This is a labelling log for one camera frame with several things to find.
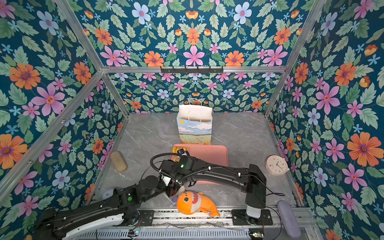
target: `clock face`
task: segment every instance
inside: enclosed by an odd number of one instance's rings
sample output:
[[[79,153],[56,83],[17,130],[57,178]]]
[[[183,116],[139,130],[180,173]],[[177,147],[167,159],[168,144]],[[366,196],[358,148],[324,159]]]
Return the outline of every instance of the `clock face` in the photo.
[[[284,158],[276,155],[270,156],[267,159],[265,166],[267,170],[273,175],[284,174],[288,171],[287,162],[284,160]]]

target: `alarm clock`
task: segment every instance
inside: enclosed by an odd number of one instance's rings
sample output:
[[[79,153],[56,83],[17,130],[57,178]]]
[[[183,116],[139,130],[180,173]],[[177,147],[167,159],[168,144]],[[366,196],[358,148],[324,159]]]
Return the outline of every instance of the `alarm clock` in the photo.
[[[277,155],[268,157],[265,162],[265,167],[267,171],[274,176],[281,176],[288,171],[287,162],[284,158]]]

